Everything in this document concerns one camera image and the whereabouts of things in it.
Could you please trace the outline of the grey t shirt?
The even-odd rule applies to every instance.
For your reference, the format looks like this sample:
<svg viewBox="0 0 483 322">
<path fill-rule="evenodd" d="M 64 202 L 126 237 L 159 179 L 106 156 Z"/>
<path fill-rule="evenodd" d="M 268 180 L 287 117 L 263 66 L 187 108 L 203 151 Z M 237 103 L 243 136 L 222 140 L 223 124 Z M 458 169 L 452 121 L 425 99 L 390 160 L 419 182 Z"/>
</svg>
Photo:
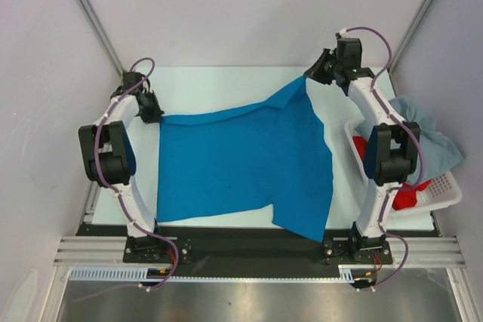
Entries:
<svg viewBox="0 0 483 322">
<path fill-rule="evenodd" d="M 455 144 L 435 129 L 435 120 L 409 96 L 392 98 L 386 104 L 399 115 L 397 122 L 381 120 L 374 110 L 363 109 L 365 120 L 357 126 L 368 141 L 364 172 L 376 185 L 403 182 L 418 186 L 463 161 Z"/>
</svg>

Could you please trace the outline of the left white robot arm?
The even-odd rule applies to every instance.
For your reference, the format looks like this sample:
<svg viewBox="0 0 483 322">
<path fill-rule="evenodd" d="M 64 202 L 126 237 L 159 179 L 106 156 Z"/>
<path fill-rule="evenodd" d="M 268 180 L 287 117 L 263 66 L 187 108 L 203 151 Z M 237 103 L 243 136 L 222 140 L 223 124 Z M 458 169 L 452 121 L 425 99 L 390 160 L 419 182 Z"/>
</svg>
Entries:
<svg viewBox="0 0 483 322">
<path fill-rule="evenodd" d="M 137 161 L 127 133 L 134 118 L 157 124 L 163 114 L 148 77 L 124 72 L 105 113 L 94 124 L 78 130 L 87 178 L 112 195 L 125 218 L 128 236 L 124 262 L 158 262 L 167 252 L 155 216 L 148 211 L 137 187 Z"/>
</svg>

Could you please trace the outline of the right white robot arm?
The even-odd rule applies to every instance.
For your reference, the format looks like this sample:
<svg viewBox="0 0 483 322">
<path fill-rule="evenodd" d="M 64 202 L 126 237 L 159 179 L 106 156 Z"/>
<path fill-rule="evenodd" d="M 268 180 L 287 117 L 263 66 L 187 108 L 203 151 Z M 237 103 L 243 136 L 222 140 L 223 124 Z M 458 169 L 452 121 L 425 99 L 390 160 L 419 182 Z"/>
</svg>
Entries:
<svg viewBox="0 0 483 322">
<path fill-rule="evenodd" d="M 403 119 L 382 97 L 376 75 L 361 64 L 358 38 L 337 36 L 337 46 L 325 48 L 304 75 L 320 84 L 336 84 L 357 105 L 372 127 L 363 158 L 368 190 L 354 221 L 343 258 L 354 263 L 373 262 L 385 250 L 386 224 L 398 190 L 422 164 L 420 127 Z"/>
</svg>

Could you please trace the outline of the blue t shirt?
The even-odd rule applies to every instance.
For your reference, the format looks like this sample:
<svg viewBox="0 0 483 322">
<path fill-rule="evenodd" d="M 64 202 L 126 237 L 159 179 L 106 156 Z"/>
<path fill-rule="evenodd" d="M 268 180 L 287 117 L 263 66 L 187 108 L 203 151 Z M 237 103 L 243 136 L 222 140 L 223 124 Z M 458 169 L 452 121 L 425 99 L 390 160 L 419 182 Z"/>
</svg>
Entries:
<svg viewBox="0 0 483 322">
<path fill-rule="evenodd" d="M 319 242 L 333 190 L 331 150 L 304 77 L 259 103 L 160 124 L 160 222 L 271 206 L 275 225 Z"/>
</svg>

